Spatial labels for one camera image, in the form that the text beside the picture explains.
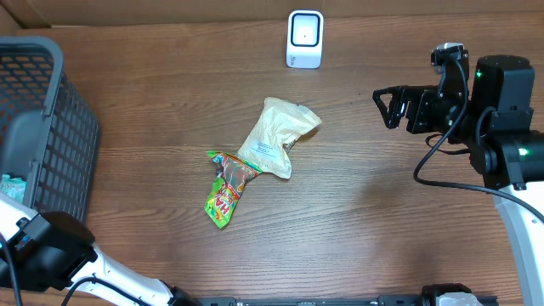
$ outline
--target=table surface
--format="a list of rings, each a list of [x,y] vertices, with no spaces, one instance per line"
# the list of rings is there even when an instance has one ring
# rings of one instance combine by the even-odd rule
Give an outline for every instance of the table surface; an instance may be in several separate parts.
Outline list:
[[[98,115],[87,226],[129,268],[197,297],[361,298],[461,282],[521,304],[491,197],[415,183],[425,135],[387,130],[371,94],[436,84],[429,49],[463,42],[472,72],[487,54],[531,60],[532,127],[544,130],[543,29],[543,13],[327,19],[318,70],[286,68],[283,21],[19,34],[62,47],[69,78]],[[204,211],[215,174],[206,151],[236,152],[268,96],[307,105],[323,123],[289,153],[291,179],[253,180],[219,230]],[[482,184],[467,156],[436,155],[422,176]],[[64,295],[24,299],[57,305]],[[0,304],[12,303],[0,292]]]

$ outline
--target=bag label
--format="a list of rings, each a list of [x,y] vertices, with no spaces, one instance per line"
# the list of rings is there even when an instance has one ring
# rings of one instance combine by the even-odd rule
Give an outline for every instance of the bag label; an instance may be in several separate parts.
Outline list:
[[[272,147],[271,145],[265,144],[256,139],[253,140],[251,150],[254,153],[258,153],[261,156],[266,156],[272,160],[278,158],[278,156],[280,155],[280,152],[277,149],[274,149],[274,147]]]

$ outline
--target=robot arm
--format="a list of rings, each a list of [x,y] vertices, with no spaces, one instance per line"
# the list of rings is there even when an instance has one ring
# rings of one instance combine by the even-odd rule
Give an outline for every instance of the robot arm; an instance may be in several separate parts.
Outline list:
[[[198,305],[181,289],[142,276],[103,254],[94,245],[90,232],[67,213],[38,214],[3,193],[0,212],[0,233],[8,241],[15,262],[23,263],[18,267],[18,282],[23,290],[44,292],[50,286],[62,290],[92,278],[114,285],[140,305]],[[70,235],[75,238],[63,239]],[[11,287],[6,268],[0,260],[0,286]],[[76,290],[116,305],[135,305],[98,282],[85,281]]]
[[[397,128],[405,116],[410,133],[439,132],[451,144],[468,147],[471,165],[483,176],[485,187],[417,177],[442,139],[420,162],[414,179],[493,194],[512,243],[524,304],[544,305],[544,135],[530,131],[535,72],[527,59],[518,56],[480,58],[468,102],[468,51],[464,46],[438,46],[431,52],[431,64],[442,75],[438,86],[378,89],[372,98],[387,128]],[[389,107],[380,98],[383,94],[392,94]]]
[[[512,185],[501,191],[532,204],[544,213],[542,191],[544,182],[527,184],[527,190],[518,191]],[[519,284],[525,305],[544,305],[544,224],[520,205],[500,196],[493,196],[512,244]]]

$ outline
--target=wooden surface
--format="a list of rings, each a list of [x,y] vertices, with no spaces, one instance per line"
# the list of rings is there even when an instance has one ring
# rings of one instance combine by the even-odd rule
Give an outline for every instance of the wooden surface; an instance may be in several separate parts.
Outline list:
[[[27,0],[0,0],[0,4],[25,28],[41,28],[50,25]]]
[[[295,9],[326,18],[544,11],[542,0],[0,0],[30,28],[286,20]]]
[[[11,18],[6,9],[0,5],[0,35],[15,35],[20,27],[17,22]]]
[[[283,21],[20,35],[58,42],[96,111],[103,138],[88,227],[139,273],[198,297],[360,298],[461,282],[519,305],[491,197],[415,183],[425,136],[387,130],[371,93],[436,84],[429,49],[463,42],[472,70],[487,54],[531,60],[533,128],[544,130],[543,30],[544,14],[329,19],[318,70],[286,68]],[[206,150],[236,152],[267,96],[307,105],[323,124],[291,150],[291,179],[253,180],[221,231],[204,212],[215,174]],[[467,156],[437,155],[422,175],[482,183]],[[57,305],[64,294],[25,300]],[[105,303],[79,295],[74,304]]]

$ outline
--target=wire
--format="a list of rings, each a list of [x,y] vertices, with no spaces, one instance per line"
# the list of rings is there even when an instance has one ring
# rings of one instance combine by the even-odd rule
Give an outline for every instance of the wire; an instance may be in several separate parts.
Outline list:
[[[476,123],[476,134],[474,135],[474,140],[476,141],[476,145],[480,145],[480,132],[482,129],[482,122],[484,121],[487,114],[491,113],[492,111],[496,111],[496,108],[493,106],[487,106],[484,108],[484,111],[480,114],[478,118],[478,122]]]
[[[453,131],[455,131],[457,126],[460,124],[461,119],[463,118],[463,116],[467,112],[468,89],[467,89],[467,82],[465,81],[466,80],[465,72],[463,71],[463,69],[461,67],[461,64],[459,64],[458,61],[455,61],[455,63],[456,63],[457,68],[459,68],[459,71],[461,72],[461,76],[462,76],[462,80],[463,80],[463,88],[464,88],[464,102],[463,102],[463,105],[462,105],[461,113],[459,114],[459,116],[457,117],[455,122],[453,122],[450,129],[444,135],[442,135],[442,138],[440,138],[440,140],[433,146],[433,148],[421,159],[419,164],[417,164],[417,167],[414,170],[414,175],[413,175],[414,180],[416,182],[418,182],[419,184],[425,184],[425,185],[428,185],[428,186],[457,188],[457,189],[462,189],[462,190],[472,190],[472,191],[485,192],[485,193],[488,193],[488,194],[492,194],[493,196],[500,196],[500,197],[502,197],[504,199],[512,201],[512,202],[520,205],[521,207],[527,209],[528,211],[533,213],[537,218],[539,218],[541,222],[544,223],[544,216],[539,211],[537,211],[534,207],[532,207],[531,205],[529,205],[525,201],[522,201],[522,200],[520,200],[519,198],[517,198],[517,197],[515,197],[513,195],[509,195],[508,193],[498,191],[498,190],[493,190],[493,189],[486,188],[486,187],[483,187],[483,186],[477,186],[477,185],[471,185],[471,184],[459,184],[459,183],[451,183],[451,182],[432,181],[432,180],[426,180],[426,179],[423,179],[423,178],[419,178],[417,176],[419,174],[419,172],[421,171],[423,165],[425,165],[425,163],[428,161],[428,159],[431,158],[431,156],[434,154],[434,152],[436,152],[439,149],[439,147],[445,142],[445,140],[448,137],[450,137],[450,135],[453,133]]]
[[[14,288],[15,304],[17,306],[23,306],[23,299],[20,296],[19,282],[17,281],[17,272],[15,271],[14,259],[11,257],[11,253],[8,249],[8,242],[0,233],[0,247],[2,247],[3,254],[6,258],[6,263],[9,266],[9,275],[11,276],[11,286]]]
[[[433,139],[435,137],[438,137],[438,136],[442,136],[442,134],[441,133],[436,133],[436,134],[433,134],[431,136],[428,136],[427,138],[425,138],[425,144],[427,144],[427,146],[429,148],[432,148],[433,146],[431,145],[431,139]],[[470,153],[469,149],[461,149],[461,150],[454,150],[454,151],[437,149],[437,151],[442,152],[442,153],[447,154],[447,155],[461,155],[461,154]]]
[[[85,277],[85,278],[82,278],[80,279],[78,282],[76,282],[71,288],[70,290],[68,291],[68,294],[66,294],[66,297],[65,297],[65,300],[62,301],[62,304],[61,306],[66,306],[68,305],[68,301],[70,301],[70,298],[71,296],[74,294],[74,292],[76,291],[76,289],[83,283],[86,283],[86,282],[92,282],[92,283],[98,283],[102,286],[106,286],[108,288],[110,288],[111,290],[113,290],[114,292],[117,292],[119,294],[121,294],[122,296],[124,296],[125,298],[131,300],[132,302],[135,302],[137,305],[140,305],[140,306],[151,306],[149,305],[148,303],[142,301],[142,300],[139,300],[137,299],[136,297],[132,297],[130,296],[128,293],[122,291],[121,289],[117,288],[116,286],[113,286],[112,284],[110,284],[109,282],[105,281],[105,280],[101,280],[101,279],[98,279],[96,277]]]

